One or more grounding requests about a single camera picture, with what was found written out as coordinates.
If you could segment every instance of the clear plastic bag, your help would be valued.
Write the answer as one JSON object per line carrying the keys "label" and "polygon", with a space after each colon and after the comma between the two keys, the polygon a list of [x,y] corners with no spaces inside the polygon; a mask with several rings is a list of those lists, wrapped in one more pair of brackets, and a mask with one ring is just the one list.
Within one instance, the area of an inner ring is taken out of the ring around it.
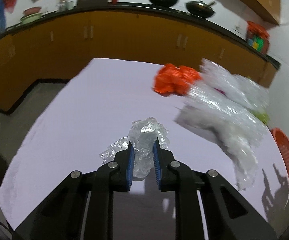
{"label": "clear plastic bag", "polygon": [[253,109],[259,113],[265,113],[269,105],[268,89],[240,75],[234,75],[234,78],[237,80],[240,90],[245,94],[249,103],[252,104]]}
{"label": "clear plastic bag", "polygon": [[191,87],[186,104],[190,106],[184,115],[187,123],[213,128],[232,155],[238,187],[251,187],[258,169],[251,147],[259,146],[267,133],[264,124],[243,106],[202,81]]}
{"label": "clear plastic bag", "polygon": [[200,71],[202,72],[201,77],[207,85],[223,91],[227,98],[241,106],[255,110],[253,105],[249,103],[246,95],[240,90],[238,81],[228,70],[217,63],[203,58]]}
{"label": "clear plastic bag", "polygon": [[144,178],[154,167],[152,149],[157,137],[160,147],[167,149],[170,143],[167,134],[168,131],[164,126],[153,117],[149,117],[144,121],[134,121],[129,130],[129,135],[112,143],[106,151],[100,154],[100,157],[103,163],[113,161],[117,152],[128,148],[130,141],[133,144],[135,154],[133,176]]}

